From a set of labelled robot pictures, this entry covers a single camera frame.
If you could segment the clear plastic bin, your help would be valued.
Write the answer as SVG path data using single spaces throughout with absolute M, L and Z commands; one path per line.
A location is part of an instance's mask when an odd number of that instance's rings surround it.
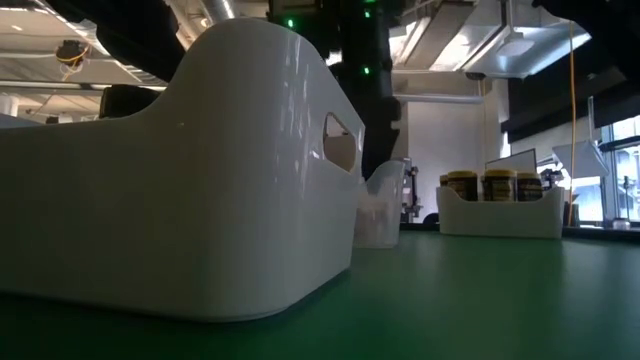
M 362 184 L 358 196 L 355 248 L 383 249 L 398 244 L 405 164 L 384 162 Z

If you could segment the white plastic bin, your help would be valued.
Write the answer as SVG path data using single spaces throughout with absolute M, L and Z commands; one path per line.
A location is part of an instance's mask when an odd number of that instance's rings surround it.
M 281 312 L 350 266 L 364 132 L 308 40 L 213 26 L 135 114 L 0 129 L 0 293 Z
M 560 239 L 564 189 L 531 202 L 463 200 L 448 187 L 436 189 L 440 232 L 456 236 Z

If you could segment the white ceiling air unit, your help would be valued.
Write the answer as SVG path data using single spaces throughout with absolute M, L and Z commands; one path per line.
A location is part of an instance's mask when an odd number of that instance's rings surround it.
M 393 72 L 535 75 L 589 42 L 532 0 L 416 0 L 392 31 Z

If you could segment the computer monitor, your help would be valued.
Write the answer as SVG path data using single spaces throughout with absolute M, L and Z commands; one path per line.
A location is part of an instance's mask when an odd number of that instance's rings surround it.
M 535 149 L 529 149 L 508 157 L 491 160 L 485 163 L 486 170 L 513 170 L 515 172 L 536 173 L 537 156 Z

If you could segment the horizontal grey ceiling pipe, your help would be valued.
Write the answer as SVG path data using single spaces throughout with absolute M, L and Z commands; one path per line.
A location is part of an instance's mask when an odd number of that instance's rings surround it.
M 446 103 L 446 104 L 482 104 L 482 96 L 450 95 L 450 94 L 403 94 L 396 93 L 394 97 L 402 102 Z

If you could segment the narrow silver ceiling duct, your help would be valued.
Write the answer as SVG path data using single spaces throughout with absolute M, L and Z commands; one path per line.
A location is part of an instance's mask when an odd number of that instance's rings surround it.
M 205 27 L 236 17 L 233 0 L 164 0 L 178 20 L 202 21 Z

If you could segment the black aluminium table frame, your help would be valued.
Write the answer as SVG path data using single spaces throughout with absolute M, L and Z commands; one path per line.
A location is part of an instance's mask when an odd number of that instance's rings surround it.
M 401 223 L 401 231 L 439 232 L 438 224 Z M 610 230 L 597 228 L 564 227 L 562 237 L 579 240 L 594 240 L 612 243 L 627 243 L 640 246 L 640 231 Z

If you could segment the white slanted board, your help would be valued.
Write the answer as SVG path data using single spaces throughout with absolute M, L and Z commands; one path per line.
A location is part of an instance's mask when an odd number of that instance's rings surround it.
M 554 146 L 552 152 L 554 158 L 562 164 L 571 178 L 609 175 L 603 153 L 591 140 L 580 141 L 574 145 Z

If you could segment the green table mat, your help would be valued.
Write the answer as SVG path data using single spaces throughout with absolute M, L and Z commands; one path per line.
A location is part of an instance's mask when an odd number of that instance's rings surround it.
M 0 360 L 370 359 L 640 360 L 640 246 L 406 232 L 232 324 L 0 296 Z

